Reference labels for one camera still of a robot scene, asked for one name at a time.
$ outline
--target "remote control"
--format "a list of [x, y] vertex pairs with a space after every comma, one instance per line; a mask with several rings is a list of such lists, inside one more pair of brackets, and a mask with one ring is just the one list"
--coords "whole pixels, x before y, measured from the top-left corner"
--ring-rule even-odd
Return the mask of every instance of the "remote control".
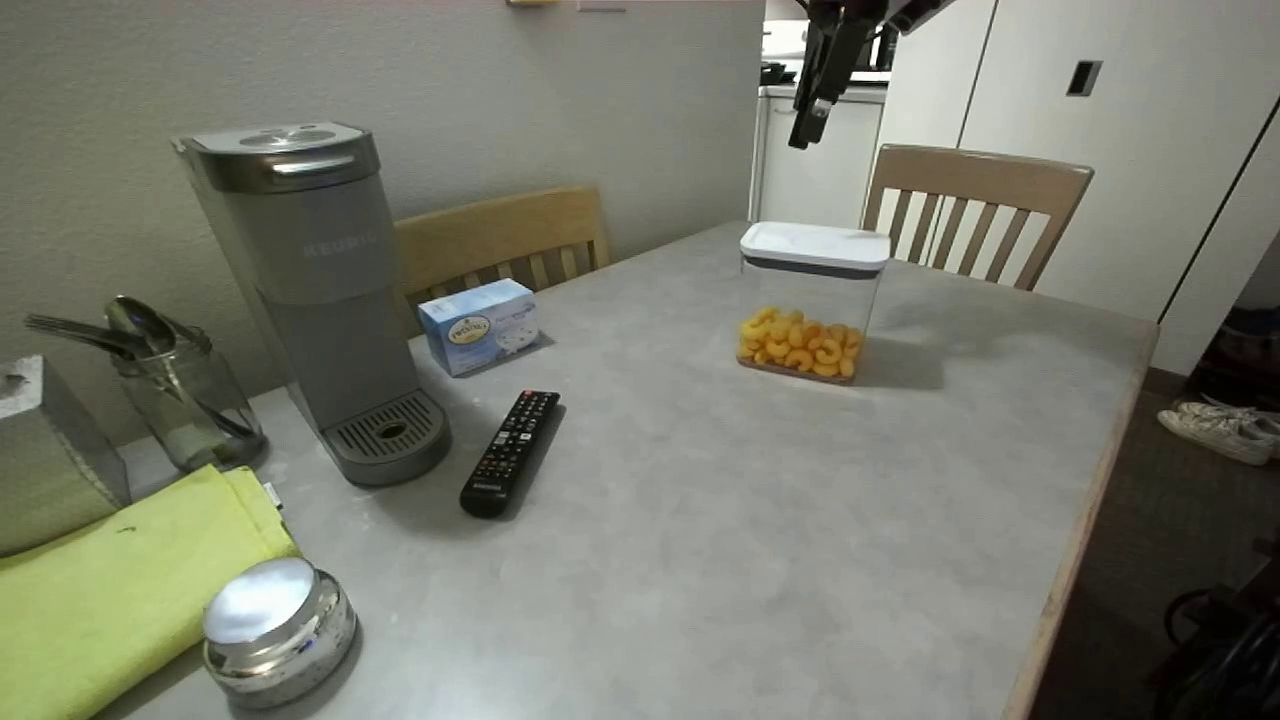
[[470, 517], [502, 517], [525, 489], [529, 461], [556, 421], [560, 394], [521, 394], [470, 468], [460, 504]]

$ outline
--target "tissue box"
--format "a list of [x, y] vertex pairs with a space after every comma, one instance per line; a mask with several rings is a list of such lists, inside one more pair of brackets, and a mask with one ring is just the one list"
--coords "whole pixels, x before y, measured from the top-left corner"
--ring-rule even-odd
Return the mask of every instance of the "tissue box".
[[451, 378], [499, 365], [540, 339], [532, 292], [517, 281], [422, 300], [414, 315]]

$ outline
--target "white cabinet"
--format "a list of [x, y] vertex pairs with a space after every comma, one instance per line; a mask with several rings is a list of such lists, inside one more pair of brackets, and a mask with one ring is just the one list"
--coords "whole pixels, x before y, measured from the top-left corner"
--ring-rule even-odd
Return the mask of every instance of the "white cabinet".
[[[879, 140], [1090, 163], [1037, 292], [1181, 323], [1190, 264], [1263, 248], [1204, 252], [1280, 96], [1277, 30], [1277, 0], [950, 4], [899, 39]], [[1078, 60], [1099, 60], [1090, 96], [1068, 96]], [[1155, 368], [1190, 365], [1155, 348]]]
[[761, 94], [753, 220], [860, 223], [877, 170], [879, 94], [845, 94], [821, 143], [789, 148], [793, 126], [793, 101]]
[[1217, 217], [1194, 264], [1189, 269], [1174, 300], [1165, 314], [1165, 334], [1155, 348], [1155, 368], [1194, 365], [1211, 343], [1211, 334], [1222, 323], [1239, 296], [1260, 275], [1255, 269], [1280, 269], [1280, 126], [1271, 117], [1268, 138], [1253, 148], [1232, 199]]

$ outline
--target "coffee maker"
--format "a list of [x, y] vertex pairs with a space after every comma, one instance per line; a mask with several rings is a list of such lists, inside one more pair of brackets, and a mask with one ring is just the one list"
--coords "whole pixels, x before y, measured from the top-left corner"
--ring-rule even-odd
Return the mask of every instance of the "coffee maker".
[[400, 483], [439, 464], [448, 421], [403, 343], [371, 138], [273, 126], [191, 132], [172, 148], [340, 473]]

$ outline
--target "plastic container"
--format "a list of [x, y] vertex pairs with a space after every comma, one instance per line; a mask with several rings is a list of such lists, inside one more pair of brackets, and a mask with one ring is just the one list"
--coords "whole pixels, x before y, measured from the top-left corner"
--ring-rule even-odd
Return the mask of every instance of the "plastic container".
[[824, 383], [864, 368], [886, 240], [828, 223], [753, 223], [741, 240], [748, 308], [734, 362]]

